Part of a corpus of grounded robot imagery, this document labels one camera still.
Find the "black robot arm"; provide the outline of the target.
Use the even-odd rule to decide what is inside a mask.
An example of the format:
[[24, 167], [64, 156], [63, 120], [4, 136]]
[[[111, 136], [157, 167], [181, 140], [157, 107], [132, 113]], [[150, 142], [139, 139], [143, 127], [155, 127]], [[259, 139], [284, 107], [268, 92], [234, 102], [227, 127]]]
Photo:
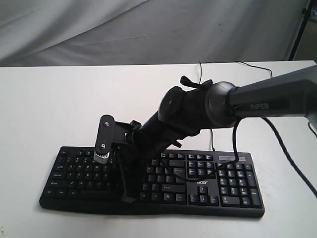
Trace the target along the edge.
[[230, 82], [202, 84], [182, 76], [144, 124], [131, 123], [115, 151], [115, 163], [129, 175], [141, 162], [203, 129], [233, 128], [245, 118], [305, 117], [317, 123], [317, 68], [307, 67], [242, 87]]

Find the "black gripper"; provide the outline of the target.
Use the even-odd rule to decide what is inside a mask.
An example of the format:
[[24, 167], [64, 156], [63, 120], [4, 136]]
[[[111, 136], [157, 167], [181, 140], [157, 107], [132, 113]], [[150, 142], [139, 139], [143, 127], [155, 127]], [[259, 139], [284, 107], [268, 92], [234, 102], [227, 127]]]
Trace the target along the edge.
[[147, 162], [161, 152], [161, 137], [153, 133], [114, 133], [108, 139], [114, 160], [113, 192], [126, 203], [139, 198]]

